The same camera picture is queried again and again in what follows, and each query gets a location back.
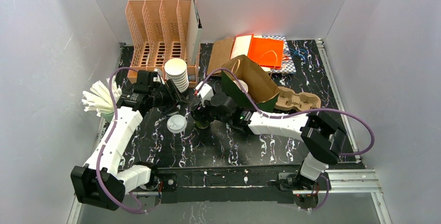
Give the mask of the green paper bag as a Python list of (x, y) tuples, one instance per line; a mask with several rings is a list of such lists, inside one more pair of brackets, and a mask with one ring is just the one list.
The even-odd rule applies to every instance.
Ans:
[[(260, 110), (272, 112), (280, 90), (273, 79), (256, 62), (246, 55), (239, 55), (222, 65), (230, 70), (239, 80), (248, 86), (248, 94)], [(252, 108), (245, 93), (234, 83), (233, 76), (221, 71), (222, 91), (230, 96), (242, 108)]]

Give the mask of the green paper cup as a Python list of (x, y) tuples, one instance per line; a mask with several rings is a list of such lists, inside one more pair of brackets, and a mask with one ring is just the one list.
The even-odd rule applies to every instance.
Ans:
[(206, 129), (211, 124), (209, 121), (206, 121), (206, 120), (195, 120), (194, 123), (200, 129)]

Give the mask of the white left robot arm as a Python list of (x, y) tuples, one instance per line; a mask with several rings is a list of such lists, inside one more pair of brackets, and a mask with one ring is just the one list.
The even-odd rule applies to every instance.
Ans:
[(86, 111), (96, 111), (110, 125), (92, 155), (84, 165), (75, 166), (70, 174), (77, 200), (82, 204), (108, 210), (122, 208), (129, 213), (142, 214), (141, 206), (131, 208), (122, 202), (125, 195), (140, 186), (160, 189), (157, 169), (150, 162), (137, 162), (119, 170), (123, 153), (136, 128), (153, 108), (166, 116), (178, 113), (188, 101), (172, 81), (165, 81), (158, 69), (137, 71), (136, 82), (123, 91), (111, 75), (107, 83), (95, 82), (83, 92)]

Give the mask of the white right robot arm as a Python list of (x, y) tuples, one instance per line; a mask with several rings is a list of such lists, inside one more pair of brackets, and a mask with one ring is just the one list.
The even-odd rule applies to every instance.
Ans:
[(237, 106), (225, 93), (213, 92), (212, 87), (203, 82), (196, 86), (195, 96), (197, 100), (191, 106), (191, 115), (199, 128), (220, 121), (244, 134), (277, 135), (305, 143), (309, 153), (299, 171), (274, 182), (282, 191), (315, 190), (319, 177), (339, 161), (347, 133), (327, 112), (289, 117), (281, 113), (247, 110)]

